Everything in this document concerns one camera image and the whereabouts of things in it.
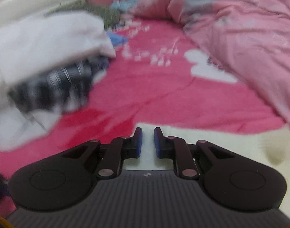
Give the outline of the cream fleece sweater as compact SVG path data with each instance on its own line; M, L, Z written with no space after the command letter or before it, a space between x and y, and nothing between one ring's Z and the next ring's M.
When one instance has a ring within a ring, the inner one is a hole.
M154 129L157 126L149 123L138 123L137 126L142 128L140 158L125 160L122 168L126 170L172 169L172 160L160 159L156 156ZM180 137L188 144L207 141L218 146L218 149L210 149L218 159L229 158L229 153L233 152L276 169L287 182L287 192L280 209L290 217L290 129L288 126L246 135L166 125L159 125L159 128L164 136Z

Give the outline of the pile of white clothes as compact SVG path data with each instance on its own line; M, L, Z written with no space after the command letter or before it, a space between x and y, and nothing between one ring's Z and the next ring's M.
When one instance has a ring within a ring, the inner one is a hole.
M119 14L81 1L0 26L0 151L47 135L88 104L116 52Z

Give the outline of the light blue garment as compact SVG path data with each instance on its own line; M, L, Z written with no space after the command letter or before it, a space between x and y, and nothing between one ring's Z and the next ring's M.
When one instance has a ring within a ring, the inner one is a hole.
M120 12L128 12L138 2L139 0L114 0L109 7Z

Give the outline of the pink floral bed blanket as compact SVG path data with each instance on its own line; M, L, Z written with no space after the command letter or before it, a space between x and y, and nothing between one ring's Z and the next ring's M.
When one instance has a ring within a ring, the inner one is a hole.
M143 130L145 161L153 157L155 127L189 143L238 134L242 140L233 150L246 154L261 133L284 126L252 89L212 64L175 24L136 20L119 34L128 43L117 49L89 104L64 115L47 136L0 151L3 176L91 139L108 143L129 136L136 127Z

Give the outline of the pink grey floral duvet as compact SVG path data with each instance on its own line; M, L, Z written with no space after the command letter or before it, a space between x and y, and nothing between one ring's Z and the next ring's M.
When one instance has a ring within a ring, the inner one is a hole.
M290 126L290 0L139 0L131 12L181 24Z

